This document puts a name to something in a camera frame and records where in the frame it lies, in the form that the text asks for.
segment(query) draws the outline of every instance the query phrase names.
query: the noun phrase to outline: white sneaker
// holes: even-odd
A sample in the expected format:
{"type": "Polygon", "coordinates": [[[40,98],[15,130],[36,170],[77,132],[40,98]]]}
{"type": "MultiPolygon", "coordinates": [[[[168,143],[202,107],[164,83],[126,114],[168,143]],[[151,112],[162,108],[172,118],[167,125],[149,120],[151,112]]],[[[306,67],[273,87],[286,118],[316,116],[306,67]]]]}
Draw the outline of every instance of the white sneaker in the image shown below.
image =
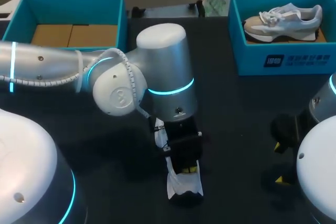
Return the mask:
{"type": "Polygon", "coordinates": [[[322,22],[322,7],[297,8],[292,3],[245,20],[244,30],[249,36],[263,42],[272,42],[279,36],[297,40],[316,40],[316,31],[322,22]]]}

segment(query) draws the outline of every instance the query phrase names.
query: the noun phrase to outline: shoelace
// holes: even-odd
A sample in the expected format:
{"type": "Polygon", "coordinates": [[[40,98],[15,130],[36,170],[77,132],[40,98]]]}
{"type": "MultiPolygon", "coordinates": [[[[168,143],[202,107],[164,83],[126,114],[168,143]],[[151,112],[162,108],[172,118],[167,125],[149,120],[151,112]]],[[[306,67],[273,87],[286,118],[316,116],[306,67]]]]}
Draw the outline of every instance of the shoelace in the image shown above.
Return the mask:
{"type": "Polygon", "coordinates": [[[261,21],[265,24],[274,24],[278,22],[279,20],[284,20],[285,18],[282,16],[282,14],[278,13],[279,7],[271,9],[269,12],[260,12],[259,16],[261,21]]]}

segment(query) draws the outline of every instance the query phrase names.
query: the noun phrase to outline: black table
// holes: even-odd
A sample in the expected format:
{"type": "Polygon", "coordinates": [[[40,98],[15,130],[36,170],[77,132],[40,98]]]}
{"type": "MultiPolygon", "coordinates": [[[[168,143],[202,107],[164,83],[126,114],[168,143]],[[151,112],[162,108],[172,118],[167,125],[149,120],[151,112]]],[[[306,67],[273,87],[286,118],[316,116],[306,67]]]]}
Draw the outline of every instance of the black table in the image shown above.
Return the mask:
{"type": "Polygon", "coordinates": [[[273,153],[269,123],[277,113],[299,112],[328,77],[239,77],[226,18],[129,20],[129,49],[141,30],[166,22],[186,29],[197,120],[210,136],[201,161],[202,205],[169,203],[165,161],[137,112],[113,118],[89,94],[47,92],[2,94],[1,108],[36,121],[54,138],[84,189],[89,224],[313,224],[299,187],[274,183],[291,153],[273,153]]]}

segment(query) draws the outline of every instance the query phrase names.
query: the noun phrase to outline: teal box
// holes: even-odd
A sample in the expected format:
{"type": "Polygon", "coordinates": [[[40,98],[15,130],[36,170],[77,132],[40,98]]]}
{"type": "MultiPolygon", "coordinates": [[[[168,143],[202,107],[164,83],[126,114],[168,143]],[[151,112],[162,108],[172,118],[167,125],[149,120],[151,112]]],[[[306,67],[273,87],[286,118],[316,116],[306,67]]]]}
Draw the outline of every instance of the teal box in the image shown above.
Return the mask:
{"type": "MultiPolygon", "coordinates": [[[[126,50],[127,15],[124,0],[21,0],[3,41],[30,44],[38,24],[118,25],[116,47],[126,50]]],[[[108,47],[67,47],[93,51],[108,47]]]]}
{"type": "Polygon", "coordinates": [[[336,0],[231,0],[229,33],[240,76],[331,74],[336,72],[336,0]],[[293,3],[299,8],[321,5],[321,30],[327,42],[248,44],[242,22],[259,12],[293,3]]]}

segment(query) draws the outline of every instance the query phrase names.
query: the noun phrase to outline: shoe sole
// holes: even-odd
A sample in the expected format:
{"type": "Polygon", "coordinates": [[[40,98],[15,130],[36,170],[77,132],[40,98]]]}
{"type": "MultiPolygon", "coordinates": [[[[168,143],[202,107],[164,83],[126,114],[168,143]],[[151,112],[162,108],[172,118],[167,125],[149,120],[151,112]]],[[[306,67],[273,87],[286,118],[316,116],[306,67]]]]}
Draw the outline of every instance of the shoe sole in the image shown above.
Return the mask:
{"type": "Polygon", "coordinates": [[[296,40],[302,40],[302,41],[315,41],[316,40],[316,32],[313,32],[313,33],[312,32],[308,32],[308,33],[296,32],[296,33],[287,33],[287,34],[277,34],[273,36],[256,35],[256,34],[251,34],[247,31],[245,31],[245,33],[256,40],[259,40],[262,42],[268,42],[268,43],[273,42],[273,40],[281,36],[287,36],[287,37],[290,37],[296,40]]]}

